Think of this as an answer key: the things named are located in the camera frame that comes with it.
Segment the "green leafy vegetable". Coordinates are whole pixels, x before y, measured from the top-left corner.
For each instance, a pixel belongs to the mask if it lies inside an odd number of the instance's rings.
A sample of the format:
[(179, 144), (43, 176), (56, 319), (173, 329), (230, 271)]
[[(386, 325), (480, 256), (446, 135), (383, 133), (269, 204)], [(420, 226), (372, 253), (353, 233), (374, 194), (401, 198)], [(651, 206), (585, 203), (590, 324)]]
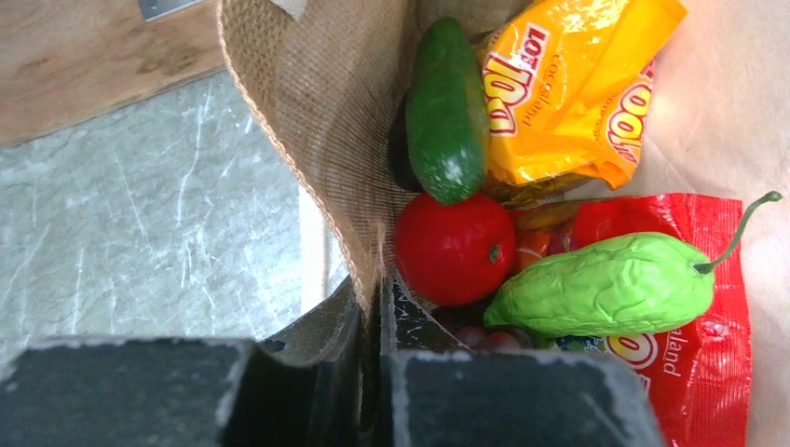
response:
[(738, 247), (752, 202), (721, 255), (711, 260), (661, 232), (635, 232), (554, 254), (507, 280), (484, 310), (489, 328), (519, 327), (545, 338), (611, 336), (679, 329), (711, 307), (715, 270)]

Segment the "purple eggplant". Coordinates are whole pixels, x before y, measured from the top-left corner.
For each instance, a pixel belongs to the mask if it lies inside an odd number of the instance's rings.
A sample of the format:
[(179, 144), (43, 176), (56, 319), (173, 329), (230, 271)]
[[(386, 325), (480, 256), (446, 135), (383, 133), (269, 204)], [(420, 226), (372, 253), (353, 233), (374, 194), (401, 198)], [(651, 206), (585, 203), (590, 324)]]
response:
[(420, 194), (424, 188), (415, 176), (408, 154), (405, 108), (406, 97), (402, 97), (388, 132), (388, 171), (392, 181), (402, 190)]

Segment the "red apple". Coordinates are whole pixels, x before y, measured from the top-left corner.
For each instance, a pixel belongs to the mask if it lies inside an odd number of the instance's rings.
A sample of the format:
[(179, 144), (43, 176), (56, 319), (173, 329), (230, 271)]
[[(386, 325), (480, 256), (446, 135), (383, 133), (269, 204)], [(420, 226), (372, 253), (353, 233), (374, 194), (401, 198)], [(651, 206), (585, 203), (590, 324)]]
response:
[(402, 210), (392, 245), (397, 269), (419, 296), (460, 306), (486, 298), (510, 276), (516, 231), (505, 208), (483, 193), (453, 205), (424, 193)]

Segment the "green cucumber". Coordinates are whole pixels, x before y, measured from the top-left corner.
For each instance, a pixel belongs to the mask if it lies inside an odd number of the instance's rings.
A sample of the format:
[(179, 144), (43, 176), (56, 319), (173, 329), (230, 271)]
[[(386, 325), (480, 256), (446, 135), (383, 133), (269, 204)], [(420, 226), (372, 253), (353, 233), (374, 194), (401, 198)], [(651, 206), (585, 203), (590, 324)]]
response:
[(489, 144), (482, 72), (454, 18), (434, 21), (418, 43), (405, 125), (412, 169), (429, 195), (452, 205), (482, 187)]

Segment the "red snack bag shelf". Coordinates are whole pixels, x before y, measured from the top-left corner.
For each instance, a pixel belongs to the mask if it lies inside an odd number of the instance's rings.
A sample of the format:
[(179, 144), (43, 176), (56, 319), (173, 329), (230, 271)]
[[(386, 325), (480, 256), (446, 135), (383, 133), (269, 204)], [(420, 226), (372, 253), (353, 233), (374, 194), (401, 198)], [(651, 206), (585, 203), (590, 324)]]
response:
[[(521, 270), (543, 256), (632, 232), (665, 233), (715, 256), (742, 218), (739, 200), (690, 193), (573, 200), (511, 210)], [(752, 343), (741, 259), (715, 271), (711, 308), (670, 332), (538, 340), (624, 360), (647, 392), (670, 446), (743, 446), (752, 384)]]

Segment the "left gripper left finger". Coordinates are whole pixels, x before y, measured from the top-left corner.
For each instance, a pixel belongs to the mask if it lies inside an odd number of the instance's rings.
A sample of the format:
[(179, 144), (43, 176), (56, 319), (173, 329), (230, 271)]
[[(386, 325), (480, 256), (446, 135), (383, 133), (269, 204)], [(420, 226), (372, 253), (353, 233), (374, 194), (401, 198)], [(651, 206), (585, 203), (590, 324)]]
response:
[(1, 382), (5, 446), (350, 446), (360, 311), (344, 281), (264, 341), (60, 337)]

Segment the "brown burlap grocery bag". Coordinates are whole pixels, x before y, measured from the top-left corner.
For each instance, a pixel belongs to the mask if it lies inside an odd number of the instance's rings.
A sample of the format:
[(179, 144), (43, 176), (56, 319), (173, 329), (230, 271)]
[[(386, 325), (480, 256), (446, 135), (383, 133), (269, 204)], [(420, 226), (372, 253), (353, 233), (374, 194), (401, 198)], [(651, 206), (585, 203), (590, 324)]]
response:
[[(362, 314), (407, 200), (385, 177), (386, 127), (416, 41), (442, 16), (485, 35), (522, 1), (221, 1), (227, 67), (252, 115), (340, 241)], [(646, 155), (630, 194), (749, 199), (789, 189), (789, 5), (689, 1), (661, 51)], [(789, 442), (789, 206), (759, 213), (742, 249), (756, 377), (751, 446)]]

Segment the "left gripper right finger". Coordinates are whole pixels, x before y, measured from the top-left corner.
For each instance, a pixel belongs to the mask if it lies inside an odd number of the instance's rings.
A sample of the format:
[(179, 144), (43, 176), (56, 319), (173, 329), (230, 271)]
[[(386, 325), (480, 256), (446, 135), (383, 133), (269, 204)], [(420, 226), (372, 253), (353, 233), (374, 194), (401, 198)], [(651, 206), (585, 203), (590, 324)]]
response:
[(636, 375), (590, 352), (474, 352), (382, 285), (381, 395), (373, 446), (661, 446)]

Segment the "orange snack bag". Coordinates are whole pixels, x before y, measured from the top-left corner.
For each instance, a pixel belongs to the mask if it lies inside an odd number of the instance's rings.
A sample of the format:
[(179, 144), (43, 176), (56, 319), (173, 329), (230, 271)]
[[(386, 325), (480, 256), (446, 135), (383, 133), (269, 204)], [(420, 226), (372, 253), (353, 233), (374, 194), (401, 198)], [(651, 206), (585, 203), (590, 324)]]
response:
[(537, 1), (474, 51), (491, 139), (484, 191), (511, 206), (639, 165), (654, 62), (678, 1)]

